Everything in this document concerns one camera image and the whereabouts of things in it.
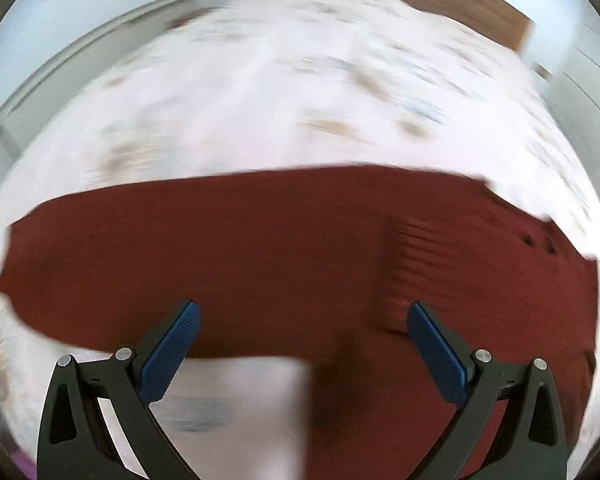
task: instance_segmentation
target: purple object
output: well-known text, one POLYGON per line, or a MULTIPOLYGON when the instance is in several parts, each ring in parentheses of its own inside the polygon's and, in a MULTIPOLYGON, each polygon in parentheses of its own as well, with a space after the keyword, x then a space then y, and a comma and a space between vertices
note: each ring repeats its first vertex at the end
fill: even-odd
POLYGON ((20 469, 20 471, 24 473, 24 476, 29 480, 38 480, 36 465, 23 450, 17 449, 11 453, 11 460, 13 460, 13 463, 18 466, 18 469, 20 469))

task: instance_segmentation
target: silver screw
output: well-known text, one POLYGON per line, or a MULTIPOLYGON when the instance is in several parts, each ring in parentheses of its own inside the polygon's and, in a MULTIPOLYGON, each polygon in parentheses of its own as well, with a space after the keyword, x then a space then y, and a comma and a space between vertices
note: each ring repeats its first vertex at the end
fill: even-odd
POLYGON ((481 361, 483 363, 488 363, 489 361, 491 361, 491 352, 489 352, 488 350, 476 350, 475 351, 475 358, 478 359, 478 361, 481 361))
POLYGON ((71 362, 71 356, 69 354, 61 355, 58 358, 58 366, 67 366, 71 362))
POLYGON ((534 365, 536 368, 540 368, 541 370, 546 370, 546 361, 541 358, 534 359, 534 365))
POLYGON ((121 348, 116 352, 116 359, 118 361, 126 361, 131 357, 132 353, 131 348, 121 348))

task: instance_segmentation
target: blue gripper pad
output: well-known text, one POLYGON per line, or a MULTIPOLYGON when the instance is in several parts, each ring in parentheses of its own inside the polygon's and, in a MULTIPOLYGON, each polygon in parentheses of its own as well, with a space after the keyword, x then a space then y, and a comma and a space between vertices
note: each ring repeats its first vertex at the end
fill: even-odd
POLYGON ((457 407, 464 405, 467 400, 467 371, 418 303, 409 308, 407 328, 442 398, 457 407))
POLYGON ((200 331, 202 316, 193 301, 167 330, 140 371, 138 396, 148 405, 164 397, 173 376, 200 331))

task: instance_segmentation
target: patterned white fabric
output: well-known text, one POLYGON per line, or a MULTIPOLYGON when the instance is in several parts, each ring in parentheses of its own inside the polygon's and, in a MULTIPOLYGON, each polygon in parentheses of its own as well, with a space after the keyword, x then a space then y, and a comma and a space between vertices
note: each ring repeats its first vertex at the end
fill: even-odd
MULTIPOLYGON (((485 176, 600 260, 600 203, 515 53, 400 0, 234 0, 107 70, 45 127, 0 190, 0 266, 8 225, 67 193, 349 162, 485 176)), ((66 352, 102 355, 35 333, 0 296, 0 400, 32 456, 66 352)), ((596 357, 570 477, 600 433, 600 315, 596 357)), ((154 409, 203 478, 297 478, 306 378, 288 360, 187 360, 154 409)))

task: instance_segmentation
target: red cloth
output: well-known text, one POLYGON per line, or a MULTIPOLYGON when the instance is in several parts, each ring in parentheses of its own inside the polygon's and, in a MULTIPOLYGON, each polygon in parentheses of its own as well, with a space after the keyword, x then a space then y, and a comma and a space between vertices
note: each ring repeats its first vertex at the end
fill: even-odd
POLYGON ((414 300, 472 348, 547 360, 573 445, 594 368, 597 287, 596 263, 553 222, 483 182, 379 166, 61 197, 12 226, 0 275, 24 322, 73 345, 132 346, 191 298, 203 327, 190 356, 311 362, 312 480, 403 480, 450 420, 404 333, 414 300))

